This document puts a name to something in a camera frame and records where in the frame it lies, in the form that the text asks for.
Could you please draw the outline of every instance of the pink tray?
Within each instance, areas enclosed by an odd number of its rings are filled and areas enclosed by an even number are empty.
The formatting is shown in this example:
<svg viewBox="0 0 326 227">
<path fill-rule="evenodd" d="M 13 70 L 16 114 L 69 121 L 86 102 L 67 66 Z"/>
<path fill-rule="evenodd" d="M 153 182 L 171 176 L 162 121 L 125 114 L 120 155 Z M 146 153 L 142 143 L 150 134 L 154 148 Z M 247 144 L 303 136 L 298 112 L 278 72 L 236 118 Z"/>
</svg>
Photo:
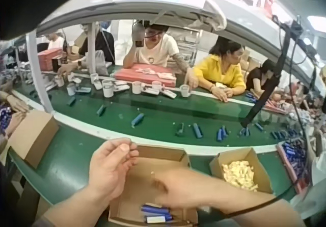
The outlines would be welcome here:
<svg viewBox="0 0 326 227">
<path fill-rule="evenodd" d="M 124 81 L 140 81 L 143 83 L 152 84 L 153 81 L 160 81 L 167 87 L 175 87 L 176 81 L 175 80 L 168 80 L 159 78 L 156 74 L 144 74 L 140 72 L 136 72 L 137 69 L 146 69 L 150 68 L 157 73 L 172 73 L 173 71 L 169 68 L 164 68 L 155 65 L 147 65 L 147 64 L 135 64 L 132 68 L 123 68 L 115 73 L 115 78 L 118 80 Z"/>
</svg>

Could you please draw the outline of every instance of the open cardboard box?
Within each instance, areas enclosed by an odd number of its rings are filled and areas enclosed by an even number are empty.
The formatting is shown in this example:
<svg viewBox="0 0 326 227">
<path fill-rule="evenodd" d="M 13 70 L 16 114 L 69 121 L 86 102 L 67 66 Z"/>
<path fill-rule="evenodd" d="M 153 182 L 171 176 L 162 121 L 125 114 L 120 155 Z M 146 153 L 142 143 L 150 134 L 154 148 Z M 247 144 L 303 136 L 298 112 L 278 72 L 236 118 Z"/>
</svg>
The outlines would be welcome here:
<svg viewBox="0 0 326 227">
<path fill-rule="evenodd" d="M 212 175 L 224 180 L 224 171 L 222 164 L 230 164 L 233 161 L 248 161 L 249 165 L 254 167 L 254 183 L 258 185 L 258 191 L 272 194 L 269 176 L 260 163 L 257 154 L 253 148 L 236 149 L 219 153 L 209 163 Z"/>
<path fill-rule="evenodd" d="M 139 161 L 127 174 L 123 193 L 110 203 L 108 220 L 124 226 L 192 226 L 198 222 L 196 209 L 171 210 L 173 221 L 147 224 L 141 206 L 154 203 L 160 190 L 153 185 L 153 174 L 177 167 L 189 167 L 184 150 L 139 145 Z"/>
</svg>

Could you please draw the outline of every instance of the red box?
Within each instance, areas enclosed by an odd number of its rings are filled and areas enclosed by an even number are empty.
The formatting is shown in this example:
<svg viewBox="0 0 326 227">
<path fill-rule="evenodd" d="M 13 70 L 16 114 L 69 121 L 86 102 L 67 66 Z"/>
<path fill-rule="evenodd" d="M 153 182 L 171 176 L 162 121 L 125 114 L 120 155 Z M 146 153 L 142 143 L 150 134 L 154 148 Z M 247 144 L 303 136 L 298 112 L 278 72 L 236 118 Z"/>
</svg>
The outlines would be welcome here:
<svg viewBox="0 0 326 227">
<path fill-rule="evenodd" d="M 53 70 L 52 58 L 54 58 L 58 55 L 62 55 L 61 48 L 44 50 L 44 51 L 38 53 L 41 71 L 52 71 Z"/>
</svg>

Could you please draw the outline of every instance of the person's left hand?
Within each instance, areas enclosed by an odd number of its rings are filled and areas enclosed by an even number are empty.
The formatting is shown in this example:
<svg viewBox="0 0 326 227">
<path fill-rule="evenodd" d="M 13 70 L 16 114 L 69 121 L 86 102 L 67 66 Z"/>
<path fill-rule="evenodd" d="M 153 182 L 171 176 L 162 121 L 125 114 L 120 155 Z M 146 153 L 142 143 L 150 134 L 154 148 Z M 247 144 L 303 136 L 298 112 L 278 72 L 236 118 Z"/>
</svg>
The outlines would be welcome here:
<svg viewBox="0 0 326 227">
<path fill-rule="evenodd" d="M 139 152 L 127 138 L 104 142 L 90 162 L 88 188 L 107 205 L 123 191 L 126 173 L 136 164 Z"/>
<path fill-rule="evenodd" d="M 21 111 L 21 112 L 29 111 L 29 107 L 26 105 L 26 103 L 14 97 L 13 95 L 7 96 L 7 102 L 9 103 L 9 105 L 12 107 L 14 111 Z"/>
<path fill-rule="evenodd" d="M 233 90 L 231 88 L 225 88 L 224 92 L 228 98 L 233 96 Z"/>
<path fill-rule="evenodd" d="M 192 68 L 188 68 L 187 73 L 185 75 L 184 83 L 189 84 L 189 86 L 192 89 L 195 89 L 198 87 L 198 78 L 197 78 L 197 76 L 195 76 Z"/>
</svg>

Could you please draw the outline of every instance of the tattoo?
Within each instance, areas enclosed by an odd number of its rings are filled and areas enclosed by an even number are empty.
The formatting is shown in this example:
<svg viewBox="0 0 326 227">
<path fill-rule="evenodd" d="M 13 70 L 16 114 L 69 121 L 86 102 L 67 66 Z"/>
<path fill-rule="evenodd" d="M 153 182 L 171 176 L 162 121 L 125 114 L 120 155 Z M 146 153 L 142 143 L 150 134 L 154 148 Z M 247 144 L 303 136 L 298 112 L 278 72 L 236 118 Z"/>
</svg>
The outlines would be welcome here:
<svg viewBox="0 0 326 227">
<path fill-rule="evenodd" d="M 187 69 L 190 67 L 189 64 L 183 59 L 180 53 L 176 53 L 172 56 L 175 63 L 181 69 L 182 72 L 186 73 Z"/>
</svg>

